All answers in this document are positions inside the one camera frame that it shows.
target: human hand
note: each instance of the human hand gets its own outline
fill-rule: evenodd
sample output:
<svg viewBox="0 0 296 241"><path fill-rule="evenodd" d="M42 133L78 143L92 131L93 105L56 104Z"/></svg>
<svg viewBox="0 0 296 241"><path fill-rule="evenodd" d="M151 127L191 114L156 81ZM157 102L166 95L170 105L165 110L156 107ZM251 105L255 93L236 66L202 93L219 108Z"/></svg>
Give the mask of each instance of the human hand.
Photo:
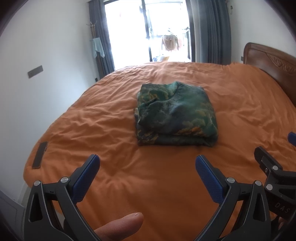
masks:
<svg viewBox="0 0 296 241"><path fill-rule="evenodd" d="M95 230L102 241L121 241L134 233L142 226L144 216L142 213L132 213L121 219L107 223Z"/></svg>

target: wrinkled fabric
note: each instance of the wrinkled fabric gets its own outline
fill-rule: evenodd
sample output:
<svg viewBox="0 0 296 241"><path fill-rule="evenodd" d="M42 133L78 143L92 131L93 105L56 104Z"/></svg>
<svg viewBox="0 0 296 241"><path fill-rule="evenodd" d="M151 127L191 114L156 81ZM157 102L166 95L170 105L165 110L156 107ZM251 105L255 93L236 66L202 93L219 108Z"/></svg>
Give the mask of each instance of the wrinkled fabric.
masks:
<svg viewBox="0 0 296 241"><path fill-rule="evenodd" d="M200 86L144 84L135 108L139 145L206 145L218 138L211 102Z"/></svg>
<svg viewBox="0 0 296 241"><path fill-rule="evenodd" d="M134 108L139 89L178 80L202 86L207 93L219 128L217 143L211 148L138 146ZM28 157L24 179L29 186L36 180L57 182L97 154L100 170L77 204L93 229L142 212L142 227L127 241L194 240L218 207L195 170L196 157L205 155L238 182L264 183L254 149L263 146L284 170L296 171L296 147L287 141L296 132L295 122L296 109L288 96L254 66L156 62L127 67L89 88L47 129ZM44 141L49 143L41 167L32 169ZM232 229L238 208L225 233Z"/></svg>

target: orange bedsheet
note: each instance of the orange bedsheet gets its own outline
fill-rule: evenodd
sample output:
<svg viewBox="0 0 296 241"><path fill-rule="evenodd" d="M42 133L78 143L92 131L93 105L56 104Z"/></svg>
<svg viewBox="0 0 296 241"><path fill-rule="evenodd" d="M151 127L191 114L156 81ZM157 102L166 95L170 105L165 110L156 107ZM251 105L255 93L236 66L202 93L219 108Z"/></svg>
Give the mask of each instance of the orange bedsheet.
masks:
<svg viewBox="0 0 296 241"><path fill-rule="evenodd" d="M174 81L201 85L207 92L219 131L213 148L137 145L133 109L141 85ZM89 88L49 127L29 156L24 179L29 186L35 180L57 182L97 154L101 168L78 204L92 228L142 212L143 226L127 240L190 241L217 208L195 170L196 156L205 155L239 182L264 182L253 156L261 145L285 170L296 171L296 148L287 141L296 131L295 120L296 109L284 91L253 66L162 62L128 67ZM32 169L44 141L49 144L41 168Z"/></svg>

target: gray curtain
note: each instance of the gray curtain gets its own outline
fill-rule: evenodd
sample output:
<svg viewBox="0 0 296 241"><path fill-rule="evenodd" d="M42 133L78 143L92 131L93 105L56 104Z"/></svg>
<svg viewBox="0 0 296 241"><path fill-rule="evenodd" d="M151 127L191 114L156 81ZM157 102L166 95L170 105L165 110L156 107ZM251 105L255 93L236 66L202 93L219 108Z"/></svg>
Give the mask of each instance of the gray curtain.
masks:
<svg viewBox="0 0 296 241"><path fill-rule="evenodd" d="M196 0L200 23L200 62L230 64L231 32L225 0Z"/></svg>
<svg viewBox="0 0 296 241"><path fill-rule="evenodd" d="M114 61L111 52L105 5L103 0L89 2L90 21L96 23L96 37L101 39L105 57L97 56L100 79L114 71Z"/></svg>

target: folded shirt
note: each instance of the folded shirt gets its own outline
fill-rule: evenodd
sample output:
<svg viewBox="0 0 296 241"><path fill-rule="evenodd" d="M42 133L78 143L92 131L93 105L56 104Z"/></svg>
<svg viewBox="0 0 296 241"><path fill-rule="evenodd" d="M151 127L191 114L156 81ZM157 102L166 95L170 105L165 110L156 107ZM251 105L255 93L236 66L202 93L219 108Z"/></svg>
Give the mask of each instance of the folded shirt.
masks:
<svg viewBox="0 0 296 241"><path fill-rule="evenodd" d="M144 84L134 110L139 145L205 145L218 139L212 104L200 86Z"/></svg>

